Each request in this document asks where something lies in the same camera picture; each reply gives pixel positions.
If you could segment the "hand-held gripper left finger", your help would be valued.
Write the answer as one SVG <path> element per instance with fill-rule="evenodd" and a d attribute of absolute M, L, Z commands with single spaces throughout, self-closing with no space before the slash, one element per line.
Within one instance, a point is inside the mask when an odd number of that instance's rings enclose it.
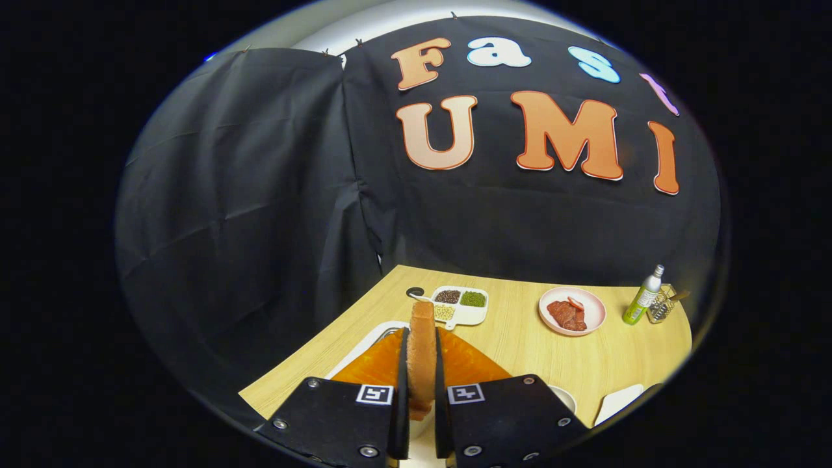
<path fill-rule="evenodd" d="M 410 447 L 409 332 L 399 329 L 392 385 L 307 377 L 257 433 L 312 465 L 399 465 Z"/>

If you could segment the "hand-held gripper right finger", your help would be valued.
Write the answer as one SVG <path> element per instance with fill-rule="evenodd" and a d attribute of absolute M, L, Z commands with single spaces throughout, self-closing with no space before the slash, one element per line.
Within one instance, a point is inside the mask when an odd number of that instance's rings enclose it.
<path fill-rule="evenodd" d="M 446 467 L 534 467 L 589 429 L 540 376 L 449 385 L 436 331 L 434 447 Z"/>

